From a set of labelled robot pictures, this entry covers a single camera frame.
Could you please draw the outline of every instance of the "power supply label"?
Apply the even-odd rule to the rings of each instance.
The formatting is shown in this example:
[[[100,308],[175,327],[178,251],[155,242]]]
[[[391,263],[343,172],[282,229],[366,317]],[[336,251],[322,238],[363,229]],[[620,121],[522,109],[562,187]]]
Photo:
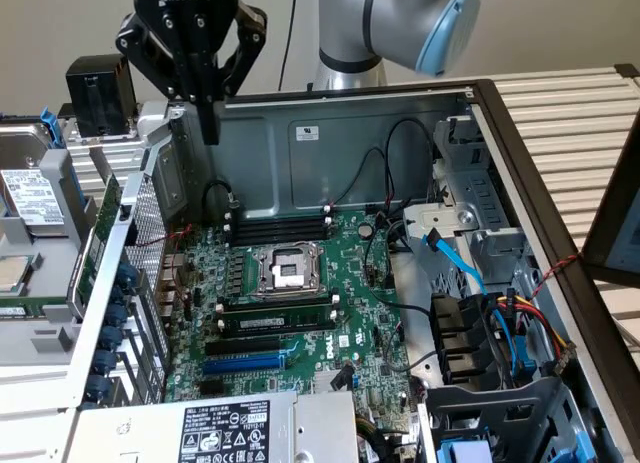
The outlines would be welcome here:
[[[269,401],[187,408],[178,463],[268,463]]]

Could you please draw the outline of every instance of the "black box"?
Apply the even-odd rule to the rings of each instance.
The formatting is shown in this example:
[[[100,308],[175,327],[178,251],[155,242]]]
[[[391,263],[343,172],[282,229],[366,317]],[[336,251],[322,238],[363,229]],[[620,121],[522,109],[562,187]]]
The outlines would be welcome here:
[[[83,137],[129,133],[129,120],[136,115],[136,96],[126,57],[82,56],[66,76]]]

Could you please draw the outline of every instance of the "white label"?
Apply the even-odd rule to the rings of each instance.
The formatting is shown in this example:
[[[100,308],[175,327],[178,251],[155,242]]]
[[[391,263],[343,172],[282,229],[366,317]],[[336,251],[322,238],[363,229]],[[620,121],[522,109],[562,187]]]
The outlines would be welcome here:
[[[262,320],[244,320],[240,328],[260,328],[261,326],[283,326],[284,318],[264,318]]]
[[[296,128],[296,140],[315,141],[320,139],[320,128],[317,126],[298,126]]]
[[[2,177],[25,224],[64,224],[53,189],[40,170],[2,170]]]
[[[27,316],[24,308],[0,308],[0,316]]]
[[[251,415],[247,415],[247,424],[264,423],[265,421],[267,421],[266,413],[253,413]]]

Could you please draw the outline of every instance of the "black pcie slot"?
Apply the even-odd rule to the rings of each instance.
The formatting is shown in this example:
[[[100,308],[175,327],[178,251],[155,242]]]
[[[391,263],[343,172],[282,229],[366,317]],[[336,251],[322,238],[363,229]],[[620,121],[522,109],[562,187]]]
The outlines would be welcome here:
[[[299,308],[308,306],[321,306],[330,305],[331,300],[329,298],[309,298],[309,299],[295,299],[295,300],[278,300],[278,301],[258,301],[254,303],[241,303],[230,305],[224,304],[224,312],[235,314],[245,313],[250,311],[262,311],[262,310],[276,310],[280,308]]]
[[[307,331],[335,330],[336,324],[332,321],[317,323],[314,325],[281,326],[278,328],[255,328],[243,330],[228,330],[223,334],[224,338],[238,338],[244,336],[286,335],[288,333],[300,333]]]
[[[278,351],[280,338],[260,338],[254,340],[218,340],[204,345],[207,356]]]

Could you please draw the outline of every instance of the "motherboard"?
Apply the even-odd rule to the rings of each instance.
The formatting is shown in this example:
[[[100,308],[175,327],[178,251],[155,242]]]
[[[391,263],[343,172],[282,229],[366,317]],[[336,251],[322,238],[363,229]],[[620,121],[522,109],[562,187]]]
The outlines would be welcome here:
[[[359,415],[413,431],[409,377],[383,359],[399,312],[370,290],[396,299],[385,238],[363,266],[373,223],[364,211],[340,212],[324,240],[262,246],[229,245],[222,228],[186,235],[175,258],[184,265],[170,268],[184,281],[173,290],[182,298],[165,401],[350,390]],[[394,364],[407,362],[402,339],[387,356]]]

